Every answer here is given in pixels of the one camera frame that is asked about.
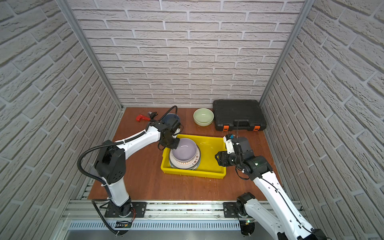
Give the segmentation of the yellow plastic bin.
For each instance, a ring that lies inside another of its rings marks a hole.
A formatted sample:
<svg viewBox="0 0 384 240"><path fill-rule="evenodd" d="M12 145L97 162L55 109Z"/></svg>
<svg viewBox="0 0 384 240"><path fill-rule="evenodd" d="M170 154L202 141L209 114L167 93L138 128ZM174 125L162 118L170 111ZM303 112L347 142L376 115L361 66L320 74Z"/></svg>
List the yellow plastic bin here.
<svg viewBox="0 0 384 240"><path fill-rule="evenodd" d="M200 162L195 170L172 168L170 164L171 150L166 148L163 151L163 160L161 164L161 170L165 174L211 179L223 179L226 176L226 169L219 166L215 158L215 155L218 152L226 150L226 146L222 138L193 135L178 135L178 137L180 139L190 139L197 144L197 147L201 152Z"/></svg>

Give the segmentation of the pale green ceramic bowl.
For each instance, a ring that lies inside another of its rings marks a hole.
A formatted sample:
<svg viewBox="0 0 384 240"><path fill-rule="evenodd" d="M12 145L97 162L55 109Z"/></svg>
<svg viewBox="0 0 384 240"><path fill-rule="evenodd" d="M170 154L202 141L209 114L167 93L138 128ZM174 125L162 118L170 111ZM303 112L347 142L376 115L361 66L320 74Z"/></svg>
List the pale green ceramic bowl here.
<svg viewBox="0 0 384 240"><path fill-rule="evenodd" d="M214 113L209 109L200 108L194 112L193 118L197 125L201 127L207 127L213 122Z"/></svg>

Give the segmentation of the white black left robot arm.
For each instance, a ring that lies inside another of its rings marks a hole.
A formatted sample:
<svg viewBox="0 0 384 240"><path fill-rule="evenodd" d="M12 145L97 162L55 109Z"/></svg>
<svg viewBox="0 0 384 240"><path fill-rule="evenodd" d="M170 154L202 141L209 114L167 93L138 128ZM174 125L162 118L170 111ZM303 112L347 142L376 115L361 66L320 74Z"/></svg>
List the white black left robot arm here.
<svg viewBox="0 0 384 240"><path fill-rule="evenodd" d="M102 186L106 189L109 200L121 212L130 206L131 198L126 190L124 176L126 160L145 148L158 142L161 146L176 149L180 139L181 123L178 119L166 122L150 122L147 127L126 139L117 142L106 141L100 149L94 168L100 176Z"/></svg>

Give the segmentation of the lavender ceramic bowl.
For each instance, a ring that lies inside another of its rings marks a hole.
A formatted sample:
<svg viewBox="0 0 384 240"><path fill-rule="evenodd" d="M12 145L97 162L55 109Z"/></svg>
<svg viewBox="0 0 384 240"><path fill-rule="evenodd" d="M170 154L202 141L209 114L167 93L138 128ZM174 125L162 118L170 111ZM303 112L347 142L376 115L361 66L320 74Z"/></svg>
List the lavender ceramic bowl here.
<svg viewBox="0 0 384 240"><path fill-rule="evenodd" d="M197 150L197 145L193 140L183 138L180 139L178 147L171 150L171 153L177 161L187 162L195 157Z"/></svg>

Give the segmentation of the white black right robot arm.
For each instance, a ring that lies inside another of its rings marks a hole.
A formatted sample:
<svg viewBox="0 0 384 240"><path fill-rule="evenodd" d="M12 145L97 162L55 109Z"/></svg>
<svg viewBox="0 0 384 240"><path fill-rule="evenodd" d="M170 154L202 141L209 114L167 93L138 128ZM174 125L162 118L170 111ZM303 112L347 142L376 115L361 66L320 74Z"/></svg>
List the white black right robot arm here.
<svg viewBox="0 0 384 240"><path fill-rule="evenodd" d="M274 214L261 206L251 193L238 197L239 213L255 219L275 240L327 240L321 229L315 229L303 217L281 187L272 166L263 156L246 159L226 151L215 155L219 166L241 170L261 190Z"/></svg>

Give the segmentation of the dark blue glazed bowl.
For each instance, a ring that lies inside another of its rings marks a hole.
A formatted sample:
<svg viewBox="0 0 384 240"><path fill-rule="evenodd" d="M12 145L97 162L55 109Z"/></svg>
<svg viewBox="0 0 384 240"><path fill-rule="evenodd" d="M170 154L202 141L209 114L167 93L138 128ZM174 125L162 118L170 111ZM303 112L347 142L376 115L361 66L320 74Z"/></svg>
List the dark blue glazed bowl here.
<svg viewBox="0 0 384 240"><path fill-rule="evenodd" d="M178 115L176 115L175 113L168 113L162 119L162 123L166 123L170 119L177 119L178 121L180 121L180 117Z"/></svg>

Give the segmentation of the white plate teal quatrefoil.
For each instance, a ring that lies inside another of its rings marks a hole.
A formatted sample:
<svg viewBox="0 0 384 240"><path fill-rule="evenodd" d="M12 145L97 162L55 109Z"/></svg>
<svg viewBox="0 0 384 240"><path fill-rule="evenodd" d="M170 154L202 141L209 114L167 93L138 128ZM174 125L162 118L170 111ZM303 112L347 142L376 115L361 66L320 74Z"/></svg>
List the white plate teal quatrefoil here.
<svg viewBox="0 0 384 240"><path fill-rule="evenodd" d="M170 165L173 169L181 169L181 170L196 170L201 160L195 161L177 161L177 160L169 160Z"/></svg>

